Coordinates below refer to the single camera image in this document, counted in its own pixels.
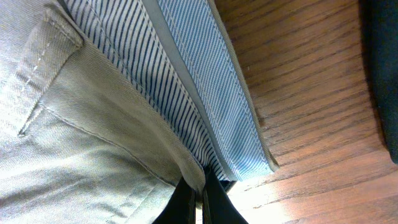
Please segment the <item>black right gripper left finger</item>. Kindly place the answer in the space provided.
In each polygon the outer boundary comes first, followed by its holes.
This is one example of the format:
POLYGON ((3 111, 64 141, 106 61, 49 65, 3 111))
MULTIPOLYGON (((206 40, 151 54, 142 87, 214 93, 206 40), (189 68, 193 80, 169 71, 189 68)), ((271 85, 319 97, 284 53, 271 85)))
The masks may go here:
POLYGON ((195 191, 182 177, 178 182, 168 204, 153 224, 195 224, 195 191))

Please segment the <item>khaki grey shorts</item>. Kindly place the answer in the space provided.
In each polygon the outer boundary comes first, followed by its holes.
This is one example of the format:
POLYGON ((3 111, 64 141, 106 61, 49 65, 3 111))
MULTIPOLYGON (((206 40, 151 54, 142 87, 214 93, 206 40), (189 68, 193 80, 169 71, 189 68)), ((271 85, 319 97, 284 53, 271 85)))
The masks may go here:
POLYGON ((279 165, 213 1, 1 1, 1 222, 152 223, 279 165))

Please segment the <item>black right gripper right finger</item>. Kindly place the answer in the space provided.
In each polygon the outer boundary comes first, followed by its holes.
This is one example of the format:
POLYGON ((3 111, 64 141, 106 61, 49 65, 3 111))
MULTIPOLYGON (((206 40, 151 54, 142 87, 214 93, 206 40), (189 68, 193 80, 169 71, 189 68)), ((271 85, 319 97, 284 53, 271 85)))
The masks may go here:
POLYGON ((215 172, 205 169, 206 183, 203 190, 203 224, 248 224, 232 204, 227 193, 236 181, 218 180, 215 172))

